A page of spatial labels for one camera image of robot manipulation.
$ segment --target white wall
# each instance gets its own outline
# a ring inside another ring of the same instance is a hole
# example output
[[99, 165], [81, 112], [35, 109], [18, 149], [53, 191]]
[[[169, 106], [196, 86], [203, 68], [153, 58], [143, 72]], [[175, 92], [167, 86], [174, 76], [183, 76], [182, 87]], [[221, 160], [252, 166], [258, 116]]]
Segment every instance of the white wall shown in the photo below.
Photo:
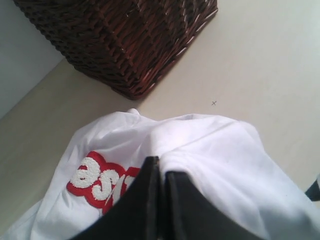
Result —
[[0, 0], [0, 119], [62, 58], [12, 0]]

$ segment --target red logo patch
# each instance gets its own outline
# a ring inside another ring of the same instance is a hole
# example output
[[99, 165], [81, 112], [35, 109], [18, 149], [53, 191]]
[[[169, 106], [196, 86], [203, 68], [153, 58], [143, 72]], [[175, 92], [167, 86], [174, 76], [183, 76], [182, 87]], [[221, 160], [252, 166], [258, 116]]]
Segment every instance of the red logo patch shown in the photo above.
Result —
[[126, 192], [139, 173], [139, 168], [130, 167], [126, 171], [122, 166], [106, 162], [95, 151], [81, 161], [66, 189], [76, 196], [84, 196], [95, 208], [105, 214]]

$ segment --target white t-shirt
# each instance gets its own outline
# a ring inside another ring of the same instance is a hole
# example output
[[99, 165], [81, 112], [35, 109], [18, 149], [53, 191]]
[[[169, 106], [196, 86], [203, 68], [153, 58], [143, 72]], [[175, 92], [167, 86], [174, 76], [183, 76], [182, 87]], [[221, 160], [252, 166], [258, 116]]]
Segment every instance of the white t-shirt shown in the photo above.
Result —
[[79, 129], [44, 198], [1, 240], [66, 240], [116, 204], [148, 156], [162, 178], [184, 171], [206, 199], [267, 240], [320, 239], [320, 211], [264, 151], [249, 124], [189, 114], [154, 121], [135, 109]]

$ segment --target floor surface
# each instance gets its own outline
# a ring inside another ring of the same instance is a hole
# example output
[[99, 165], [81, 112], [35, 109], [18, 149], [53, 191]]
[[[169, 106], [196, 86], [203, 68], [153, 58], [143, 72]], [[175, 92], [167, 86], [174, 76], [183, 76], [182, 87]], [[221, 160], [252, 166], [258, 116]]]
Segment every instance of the floor surface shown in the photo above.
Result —
[[0, 235], [42, 198], [75, 130], [129, 108], [156, 120], [200, 113], [247, 121], [305, 190], [320, 172], [319, 13], [318, 0], [220, 0], [215, 19], [138, 102], [63, 60], [0, 121]]

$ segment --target brown wicker basket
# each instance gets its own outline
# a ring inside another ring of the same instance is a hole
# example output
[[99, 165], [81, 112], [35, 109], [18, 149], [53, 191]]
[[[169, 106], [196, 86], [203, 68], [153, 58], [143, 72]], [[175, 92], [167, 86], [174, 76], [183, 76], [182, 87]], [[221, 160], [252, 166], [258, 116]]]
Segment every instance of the brown wicker basket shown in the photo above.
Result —
[[211, 20], [217, 0], [14, 0], [75, 69], [136, 100]]

